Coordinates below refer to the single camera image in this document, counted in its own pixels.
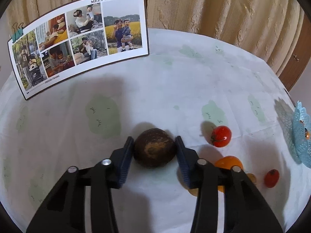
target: blue plastic basket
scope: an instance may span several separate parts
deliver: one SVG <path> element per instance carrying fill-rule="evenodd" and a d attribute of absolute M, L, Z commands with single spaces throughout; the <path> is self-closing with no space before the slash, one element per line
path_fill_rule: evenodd
<path fill-rule="evenodd" d="M 311 130 L 310 116 L 306 108 L 302 107 L 301 102 L 297 102 L 293 118 L 293 137 L 296 153 L 301 162 L 308 168 L 311 168 L 311 139 L 305 137 L 305 129 Z"/>

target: orange tomato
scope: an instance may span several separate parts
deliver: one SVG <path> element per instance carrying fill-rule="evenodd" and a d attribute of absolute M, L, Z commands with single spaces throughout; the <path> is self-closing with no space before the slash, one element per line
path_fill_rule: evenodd
<path fill-rule="evenodd" d="M 216 167 L 231 169 L 232 166 L 239 166 L 243 170 L 242 162 L 235 156 L 226 156 L 215 163 Z M 224 192 L 224 186 L 218 186 L 220 192 Z"/>

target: photo collage poster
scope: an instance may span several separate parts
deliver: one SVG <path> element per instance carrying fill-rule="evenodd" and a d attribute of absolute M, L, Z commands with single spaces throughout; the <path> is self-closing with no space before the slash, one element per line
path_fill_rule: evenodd
<path fill-rule="evenodd" d="M 149 54 L 144 0 L 78 0 L 8 42 L 25 99 L 74 75 Z"/>

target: photograph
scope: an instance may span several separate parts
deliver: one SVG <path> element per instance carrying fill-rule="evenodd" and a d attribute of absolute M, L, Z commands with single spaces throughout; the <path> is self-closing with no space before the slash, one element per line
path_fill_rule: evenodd
<path fill-rule="evenodd" d="M 103 28 L 100 3 L 67 12 L 67 23 L 70 37 Z"/>
<path fill-rule="evenodd" d="M 41 58 L 48 77 L 75 66 L 69 41 L 42 52 Z"/>
<path fill-rule="evenodd" d="M 71 40 L 76 64 L 107 55 L 104 30 L 98 30 Z"/>
<path fill-rule="evenodd" d="M 47 79 L 34 30 L 14 43 L 12 50 L 19 76 L 26 91 Z"/>
<path fill-rule="evenodd" d="M 109 54 L 142 48 L 138 0 L 106 1 L 104 8 Z"/>
<path fill-rule="evenodd" d="M 40 51 L 68 39 L 65 14 L 59 15 L 36 28 Z"/>

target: metal screw head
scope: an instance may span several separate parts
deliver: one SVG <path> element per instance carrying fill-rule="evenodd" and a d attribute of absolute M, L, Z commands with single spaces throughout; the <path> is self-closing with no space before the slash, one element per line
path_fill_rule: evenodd
<path fill-rule="evenodd" d="M 75 167 L 75 166 L 71 166 L 71 167 L 69 167 L 68 168 L 68 172 L 69 173 L 73 173 L 73 172 L 75 172 L 75 171 L 77 171 L 78 169 Z"/>
<path fill-rule="evenodd" d="M 201 166 L 205 166 L 207 164 L 207 161 L 204 158 L 199 158 L 197 160 L 197 163 Z"/>
<path fill-rule="evenodd" d="M 233 166 L 232 170 L 235 171 L 235 172 L 240 172 L 241 168 L 239 166 Z"/>
<path fill-rule="evenodd" d="M 109 166 L 111 164 L 111 160 L 110 159 L 104 159 L 102 162 L 101 162 L 102 165 L 104 166 Z"/>

